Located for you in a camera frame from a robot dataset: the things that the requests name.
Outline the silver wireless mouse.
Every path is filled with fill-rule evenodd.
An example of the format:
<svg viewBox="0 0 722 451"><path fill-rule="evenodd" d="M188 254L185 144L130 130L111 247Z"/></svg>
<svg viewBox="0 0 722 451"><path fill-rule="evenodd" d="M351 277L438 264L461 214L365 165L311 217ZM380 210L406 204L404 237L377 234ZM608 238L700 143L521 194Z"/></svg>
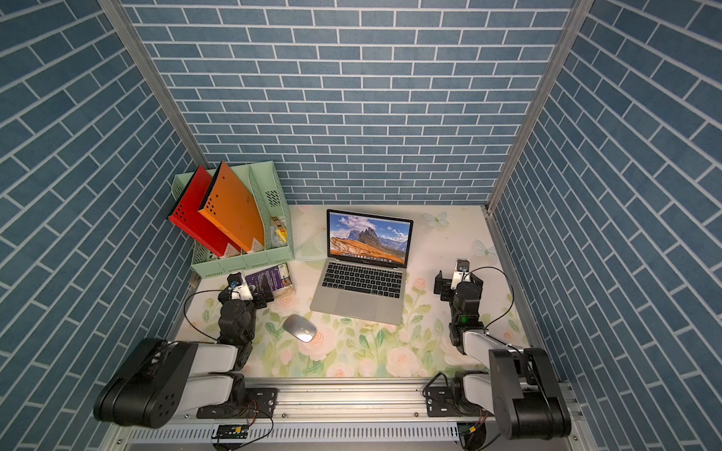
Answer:
<svg viewBox="0 0 722 451"><path fill-rule="evenodd" d="M289 315L283 323L283 329L303 343L312 342L317 334L316 326L298 314Z"/></svg>

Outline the silver laptop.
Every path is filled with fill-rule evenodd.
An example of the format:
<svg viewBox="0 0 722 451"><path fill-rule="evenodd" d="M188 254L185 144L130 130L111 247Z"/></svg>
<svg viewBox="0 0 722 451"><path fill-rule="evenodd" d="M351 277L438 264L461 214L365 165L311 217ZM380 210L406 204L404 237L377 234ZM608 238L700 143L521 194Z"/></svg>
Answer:
<svg viewBox="0 0 722 451"><path fill-rule="evenodd" d="M329 209L326 226L327 259L310 309L400 325L414 221Z"/></svg>

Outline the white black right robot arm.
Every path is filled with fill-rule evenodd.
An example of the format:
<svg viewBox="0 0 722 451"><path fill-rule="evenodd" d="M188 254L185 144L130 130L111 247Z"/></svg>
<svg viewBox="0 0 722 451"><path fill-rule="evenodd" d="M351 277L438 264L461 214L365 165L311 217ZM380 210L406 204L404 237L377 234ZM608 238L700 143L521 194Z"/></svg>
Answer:
<svg viewBox="0 0 722 451"><path fill-rule="evenodd" d="M483 366L481 371L459 371L453 379L442 372L443 386L431 379L422 389L430 417L481 416L462 432L466 447L485 434L493 419L508 440L565 438L572 432L571 413L548 353L520 348L492 335L479 315L483 281L458 262L451 278L438 274L434 293L449 305L449 340L453 348Z"/></svg>

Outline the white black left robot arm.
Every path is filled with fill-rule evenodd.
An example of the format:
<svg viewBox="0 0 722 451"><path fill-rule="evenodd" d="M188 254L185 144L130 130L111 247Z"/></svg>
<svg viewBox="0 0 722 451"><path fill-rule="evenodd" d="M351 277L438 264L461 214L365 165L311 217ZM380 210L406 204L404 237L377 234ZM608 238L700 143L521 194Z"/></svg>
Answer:
<svg viewBox="0 0 722 451"><path fill-rule="evenodd" d="M259 406L241 369L255 339L258 310L274 300L263 284L244 297L220 291L220 336L210 343L145 338L118 368L93 405L93 416L120 426L161 428L175 415L199 419L251 417Z"/></svg>

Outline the purple book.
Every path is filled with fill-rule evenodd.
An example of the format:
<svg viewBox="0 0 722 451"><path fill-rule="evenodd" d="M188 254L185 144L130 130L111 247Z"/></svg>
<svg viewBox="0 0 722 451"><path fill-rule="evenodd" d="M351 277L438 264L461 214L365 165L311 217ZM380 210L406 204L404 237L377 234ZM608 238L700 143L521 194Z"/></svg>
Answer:
<svg viewBox="0 0 722 451"><path fill-rule="evenodd" d="M269 299L270 296L277 299L295 294L293 280L291 279L291 273L287 263L281 263L264 270L246 274L244 278L251 293L254 295L262 295L265 299Z"/></svg>

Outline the orange file folder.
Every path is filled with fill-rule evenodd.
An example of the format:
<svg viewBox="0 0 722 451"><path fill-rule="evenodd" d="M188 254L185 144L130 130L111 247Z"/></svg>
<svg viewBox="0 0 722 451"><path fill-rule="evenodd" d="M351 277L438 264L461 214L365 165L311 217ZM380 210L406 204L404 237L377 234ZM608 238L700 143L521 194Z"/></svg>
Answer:
<svg viewBox="0 0 722 451"><path fill-rule="evenodd" d="M265 249L264 226L254 195L226 163L221 163L212 177L199 212L241 251Z"/></svg>

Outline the red file folder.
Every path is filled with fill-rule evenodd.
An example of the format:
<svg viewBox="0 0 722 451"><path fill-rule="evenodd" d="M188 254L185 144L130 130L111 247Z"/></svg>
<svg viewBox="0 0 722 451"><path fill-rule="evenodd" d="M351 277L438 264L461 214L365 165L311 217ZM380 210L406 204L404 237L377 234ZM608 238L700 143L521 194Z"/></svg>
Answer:
<svg viewBox="0 0 722 451"><path fill-rule="evenodd" d="M233 244L216 225L199 212L211 182L212 176L209 172L199 167L169 212L167 219L216 257L225 257L229 249L240 252L241 248Z"/></svg>

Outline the mint green file organizer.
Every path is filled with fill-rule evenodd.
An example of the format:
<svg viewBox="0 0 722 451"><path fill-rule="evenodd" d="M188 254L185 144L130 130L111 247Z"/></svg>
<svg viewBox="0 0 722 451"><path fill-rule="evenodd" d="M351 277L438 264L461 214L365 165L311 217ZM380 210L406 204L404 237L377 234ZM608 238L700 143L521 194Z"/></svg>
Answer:
<svg viewBox="0 0 722 451"><path fill-rule="evenodd" d="M197 168L174 177L167 219L194 241L200 277L294 258L291 213L272 162Z"/></svg>

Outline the small black controller board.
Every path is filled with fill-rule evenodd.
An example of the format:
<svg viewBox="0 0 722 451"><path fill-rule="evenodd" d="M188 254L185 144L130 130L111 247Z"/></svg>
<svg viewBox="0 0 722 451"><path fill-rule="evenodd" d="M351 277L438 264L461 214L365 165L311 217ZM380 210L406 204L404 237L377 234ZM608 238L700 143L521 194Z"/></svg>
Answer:
<svg viewBox="0 0 722 451"><path fill-rule="evenodd" d="M216 443L222 441L243 442L248 437L248 425L219 425L212 440Z"/></svg>

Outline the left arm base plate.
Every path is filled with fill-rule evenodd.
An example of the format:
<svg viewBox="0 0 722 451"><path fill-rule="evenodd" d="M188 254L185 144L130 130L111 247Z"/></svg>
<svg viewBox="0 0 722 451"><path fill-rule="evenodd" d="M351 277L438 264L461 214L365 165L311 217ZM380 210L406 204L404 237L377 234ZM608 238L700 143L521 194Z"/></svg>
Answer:
<svg viewBox="0 0 722 451"><path fill-rule="evenodd" d="M218 405L210 405L197 410L197 419L231 419L274 417L278 389L271 387L255 387L246 389L243 395L234 393L231 398Z"/></svg>

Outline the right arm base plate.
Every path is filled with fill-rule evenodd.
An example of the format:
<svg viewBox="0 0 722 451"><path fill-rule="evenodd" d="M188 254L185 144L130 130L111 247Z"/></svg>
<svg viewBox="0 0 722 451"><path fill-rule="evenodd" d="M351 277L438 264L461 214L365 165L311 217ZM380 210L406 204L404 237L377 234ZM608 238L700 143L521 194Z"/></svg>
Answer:
<svg viewBox="0 0 722 451"><path fill-rule="evenodd" d="M492 382L487 371L457 371L451 380L439 372L421 393L429 417L494 414Z"/></svg>

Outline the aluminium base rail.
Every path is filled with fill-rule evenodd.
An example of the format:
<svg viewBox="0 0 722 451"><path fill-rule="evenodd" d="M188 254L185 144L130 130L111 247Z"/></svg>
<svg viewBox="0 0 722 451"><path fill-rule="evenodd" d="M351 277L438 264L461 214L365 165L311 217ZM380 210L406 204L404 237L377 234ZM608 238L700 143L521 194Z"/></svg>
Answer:
<svg viewBox="0 0 722 451"><path fill-rule="evenodd" d="M278 389L274 417L197 419L173 417L163 428L109 428L103 450L459 450L462 432L480 415L429 417L421 390L411 379L250 379L246 386ZM512 440L500 435L493 419L484 423L485 450L594 450L596 444L575 394L566 383L562 394L572 432L550 441ZM219 425L248 425L243 442L212 440Z"/></svg>

